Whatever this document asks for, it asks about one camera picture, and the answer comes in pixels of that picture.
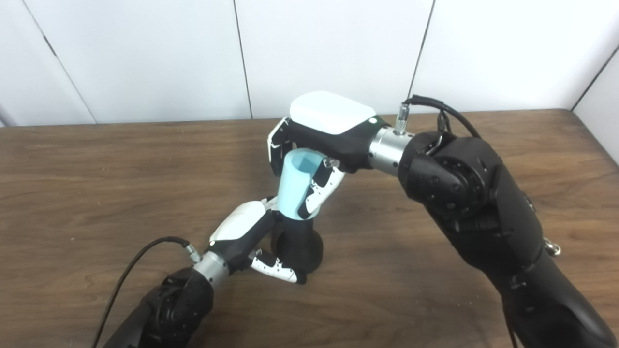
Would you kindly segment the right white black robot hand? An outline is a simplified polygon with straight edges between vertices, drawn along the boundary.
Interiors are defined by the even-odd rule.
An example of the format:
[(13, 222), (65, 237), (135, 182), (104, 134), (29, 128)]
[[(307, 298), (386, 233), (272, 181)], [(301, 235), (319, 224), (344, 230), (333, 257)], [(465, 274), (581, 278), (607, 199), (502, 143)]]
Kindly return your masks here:
[(390, 128), (375, 110), (331, 92), (310, 92), (294, 99), (287, 117), (266, 139), (274, 176), (291, 167), (294, 154), (302, 158), (303, 178), (280, 187), (279, 211), (289, 219), (309, 220), (336, 191), (346, 174), (370, 169), (370, 145)]

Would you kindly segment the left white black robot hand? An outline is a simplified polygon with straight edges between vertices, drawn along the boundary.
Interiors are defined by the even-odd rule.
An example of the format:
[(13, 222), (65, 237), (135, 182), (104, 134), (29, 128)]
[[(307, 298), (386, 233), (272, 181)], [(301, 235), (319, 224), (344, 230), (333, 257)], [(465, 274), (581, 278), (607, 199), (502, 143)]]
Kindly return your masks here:
[(258, 247), (281, 221), (277, 197), (248, 201), (237, 207), (210, 236), (203, 260), (194, 265), (212, 287), (218, 287), (236, 271), (251, 268), (262, 275), (303, 285), (307, 275)]

